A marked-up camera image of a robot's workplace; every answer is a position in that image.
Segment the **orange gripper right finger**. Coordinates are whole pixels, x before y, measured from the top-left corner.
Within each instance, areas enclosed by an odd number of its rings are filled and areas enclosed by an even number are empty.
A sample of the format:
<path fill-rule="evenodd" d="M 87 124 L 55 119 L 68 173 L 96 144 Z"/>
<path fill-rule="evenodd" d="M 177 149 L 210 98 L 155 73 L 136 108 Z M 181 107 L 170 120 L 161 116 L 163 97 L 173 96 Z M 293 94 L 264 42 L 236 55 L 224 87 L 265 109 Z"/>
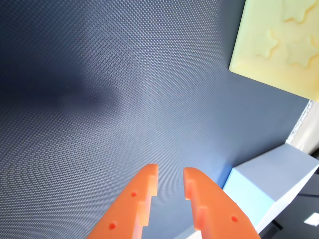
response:
<path fill-rule="evenodd" d="M 185 199 L 191 201 L 194 229 L 203 239 L 258 239 L 260 236 L 240 207 L 206 174 L 183 170 Z"/>

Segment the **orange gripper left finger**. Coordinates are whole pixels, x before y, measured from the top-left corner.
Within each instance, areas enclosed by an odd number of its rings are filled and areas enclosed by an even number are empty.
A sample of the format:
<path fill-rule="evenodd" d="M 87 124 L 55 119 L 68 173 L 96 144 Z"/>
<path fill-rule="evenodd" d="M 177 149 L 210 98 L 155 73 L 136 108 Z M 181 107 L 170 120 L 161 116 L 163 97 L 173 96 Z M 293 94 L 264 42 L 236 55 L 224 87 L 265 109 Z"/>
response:
<path fill-rule="evenodd" d="M 159 166 L 144 166 L 94 226 L 89 239 L 140 239 L 149 225 L 152 197 L 157 196 Z"/>

